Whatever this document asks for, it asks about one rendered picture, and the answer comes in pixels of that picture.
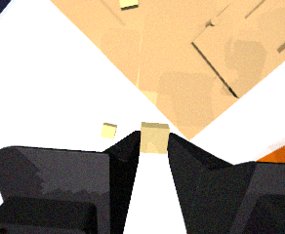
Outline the pale yellow cube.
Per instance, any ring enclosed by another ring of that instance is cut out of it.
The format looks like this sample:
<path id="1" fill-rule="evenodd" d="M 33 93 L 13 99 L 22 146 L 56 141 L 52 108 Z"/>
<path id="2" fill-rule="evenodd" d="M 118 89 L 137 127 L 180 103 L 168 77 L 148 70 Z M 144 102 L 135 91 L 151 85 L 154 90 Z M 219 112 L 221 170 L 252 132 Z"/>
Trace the pale yellow cube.
<path id="1" fill-rule="evenodd" d="M 117 128 L 117 125 L 103 122 L 101 137 L 114 139 L 115 133 L 116 133 L 116 128 Z"/>
<path id="2" fill-rule="evenodd" d="M 169 124 L 141 122 L 140 153 L 167 154 Z"/>
<path id="3" fill-rule="evenodd" d="M 136 9 L 139 7 L 138 0 L 118 0 L 121 11 Z"/>

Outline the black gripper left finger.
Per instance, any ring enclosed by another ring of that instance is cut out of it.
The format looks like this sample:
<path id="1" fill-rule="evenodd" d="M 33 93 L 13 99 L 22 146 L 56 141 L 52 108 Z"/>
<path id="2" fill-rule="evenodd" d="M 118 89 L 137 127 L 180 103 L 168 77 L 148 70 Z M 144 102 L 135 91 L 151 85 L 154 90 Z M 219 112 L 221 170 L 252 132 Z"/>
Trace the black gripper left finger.
<path id="1" fill-rule="evenodd" d="M 104 151 L 0 148 L 0 195 L 92 203 L 98 234 L 123 234 L 140 160 L 141 131 Z"/>

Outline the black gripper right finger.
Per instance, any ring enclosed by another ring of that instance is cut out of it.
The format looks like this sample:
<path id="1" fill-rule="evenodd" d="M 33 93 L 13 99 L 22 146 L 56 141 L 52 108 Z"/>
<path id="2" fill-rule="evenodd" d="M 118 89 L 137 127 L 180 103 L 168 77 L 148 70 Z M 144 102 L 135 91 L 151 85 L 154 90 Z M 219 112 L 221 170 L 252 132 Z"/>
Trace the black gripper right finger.
<path id="1" fill-rule="evenodd" d="M 232 164 L 169 133 L 168 161 L 186 234 L 242 234 L 263 195 L 285 195 L 285 163 Z"/>

